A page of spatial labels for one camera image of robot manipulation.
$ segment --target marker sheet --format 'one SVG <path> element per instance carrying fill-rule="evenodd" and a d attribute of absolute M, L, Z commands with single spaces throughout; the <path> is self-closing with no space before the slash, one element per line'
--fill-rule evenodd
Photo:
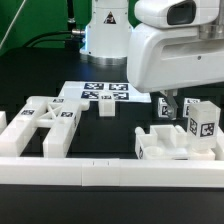
<path fill-rule="evenodd" d="M 100 91 L 113 92 L 115 101 L 151 103 L 149 93 L 140 93 L 129 83 L 65 82 L 59 97 L 98 101 Z"/>

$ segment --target black cable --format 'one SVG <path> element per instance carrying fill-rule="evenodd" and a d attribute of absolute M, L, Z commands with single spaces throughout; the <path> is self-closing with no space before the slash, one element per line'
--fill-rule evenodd
<path fill-rule="evenodd" d="M 44 40 L 39 40 L 39 41 L 36 41 L 34 42 L 32 45 L 30 45 L 30 47 L 34 47 L 36 46 L 37 44 L 39 43 L 42 43 L 42 42 L 62 42 L 62 41 L 66 41 L 68 39 L 44 39 Z"/>
<path fill-rule="evenodd" d="M 64 35 L 64 34 L 72 34 L 72 31 L 57 31 L 57 32 L 44 33 L 44 34 L 41 34 L 41 35 L 38 35 L 38 36 L 32 38 L 31 40 L 29 40 L 28 42 L 26 42 L 23 45 L 23 47 L 28 47 L 34 41 L 39 40 L 39 39 L 41 39 L 43 37 L 57 36 L 57 35 Z"/>
<path fill-rule="evenodd" d="M 72 30 L 76 28 L 73 0 L 67 0 L 67 8 L 68 8 L 68 23 L 67 23 L 68 30 Z"/>

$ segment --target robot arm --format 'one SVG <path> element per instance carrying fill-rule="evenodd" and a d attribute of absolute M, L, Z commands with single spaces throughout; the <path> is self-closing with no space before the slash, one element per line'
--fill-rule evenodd
<path fill-rule="evenodd" d="M 129 43 L 129 82 L 140 92 L 155 92 L 224 81 L 223 2 L 138 1 L 135 15 L 142 23 Z"/>

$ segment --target black table surface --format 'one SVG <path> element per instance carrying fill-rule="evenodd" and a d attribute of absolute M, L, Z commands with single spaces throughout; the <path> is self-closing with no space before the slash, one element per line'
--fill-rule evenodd
<path fill-rule="evenodd" d="M 63 49 L 18 48 L 0 57 L 0 110 L 10 122 L 30 96 L 58 96 L 65 81 L 127 82 L 126 66 L 83 62 L 76 52 Z M 114 118 L 100 118 L 96 102 L 82 113 L 67 157 L 136 158 L 137 126 L 180 124 L 184 97 L 224 105 L 224 84 L 179 91 L 178 119 L 157 115 L 152 104 L 116 102 Z M 223 129 L 223 112 L 220 127 Z M 22 156 L 43 156 L 48 130 L 38 129 Z M 1 223 L 224 223 L 223 189 L 0 186 Z"/>

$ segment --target cube with marker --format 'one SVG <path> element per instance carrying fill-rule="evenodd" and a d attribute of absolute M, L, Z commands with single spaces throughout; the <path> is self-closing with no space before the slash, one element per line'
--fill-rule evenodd
<path fill-rule="evenodd" d="M 184 110 L 183 110 L 183 117 L 189 116 L 189 106 L 191 103 L 200 103 L 200 99 L 192 99 L 192 98 L 185 98 L 184 99 Z"/>
<path fill-rule="evenodd" d="M 112 92 L 99 92 L 99 115 L 100 117 L 114 117 L 115 116 L 115 99 Z"/>
<path fill-rule="evenodd" d="M 190 104 L 188 117 L 188 141 L 196 151 L 216 146 L 220 108 L 210 101 Z"/>
<path fill-rule="evenodd" d="M 158 100 L 158 116 L 168 118 L 168 106 L 164 98 L 159 98 Z"/>

